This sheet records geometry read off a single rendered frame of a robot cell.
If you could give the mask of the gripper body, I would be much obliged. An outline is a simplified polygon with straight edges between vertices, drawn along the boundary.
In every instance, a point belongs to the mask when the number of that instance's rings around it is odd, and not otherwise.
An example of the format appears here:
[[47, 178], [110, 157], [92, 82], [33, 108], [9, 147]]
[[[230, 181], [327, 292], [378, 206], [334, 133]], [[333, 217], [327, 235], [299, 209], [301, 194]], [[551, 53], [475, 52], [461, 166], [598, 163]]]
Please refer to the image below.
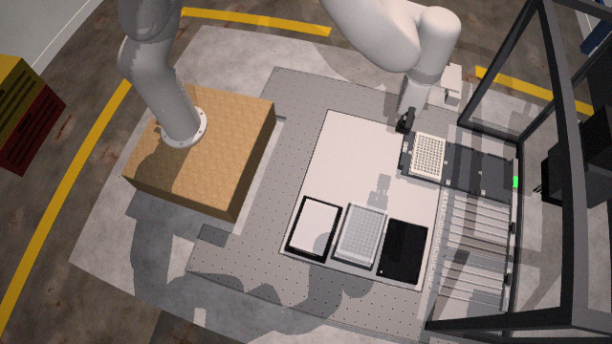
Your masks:
[[408, 107], [415, 107], [414, 117], [417, 119], [423, 111], [426, 99], [433, 85], [419, 83], [409, 77], [407, 73], [405, 73], [405, 75], [399, 93], [396, 112], [398, 115], [402, 116], [407, 112]]

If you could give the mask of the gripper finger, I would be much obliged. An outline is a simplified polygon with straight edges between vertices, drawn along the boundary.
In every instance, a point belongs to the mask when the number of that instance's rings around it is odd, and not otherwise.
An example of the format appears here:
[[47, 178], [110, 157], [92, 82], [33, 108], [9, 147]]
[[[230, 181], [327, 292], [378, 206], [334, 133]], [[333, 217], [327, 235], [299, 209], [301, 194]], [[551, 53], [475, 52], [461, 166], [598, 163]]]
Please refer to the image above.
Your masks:
[[[403, 116], [401, 116], [401, 119], [398, 121], [395, 132], [398, 132], [403, 135], [409, 134], [412, 128], [412, 125], [413, 125], [414, 118], [415, 118], [414, 112], [415, 112], [415, 107], [410, 106], [408, 108], [408, 112], [406, 112]], [[406, 120], [404, 120], [404, 116], [406, 116]]]

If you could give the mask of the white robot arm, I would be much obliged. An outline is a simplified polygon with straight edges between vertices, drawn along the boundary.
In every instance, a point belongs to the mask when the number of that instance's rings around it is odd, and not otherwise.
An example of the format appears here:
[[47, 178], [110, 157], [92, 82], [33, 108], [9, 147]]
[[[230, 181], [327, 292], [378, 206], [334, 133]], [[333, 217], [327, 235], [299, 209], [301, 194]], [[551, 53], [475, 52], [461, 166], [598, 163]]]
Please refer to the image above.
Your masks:
[[[387, 72], [407, 73], [419, 83], [445, 88], [445, 104], [457, 107], [462, 66], [447, 66], [461, 32], [456, 14], [407, 0], [318, 1], [369, 61]], [[205, 112], [194, 106], [179, 73], [167, 63], [182, 5], [183, 0], [118, 0], [126, 34], [118, 70], [142, 96], [162, 126], [164, 142], [173, 148], [195, 144], [208, 127]]]

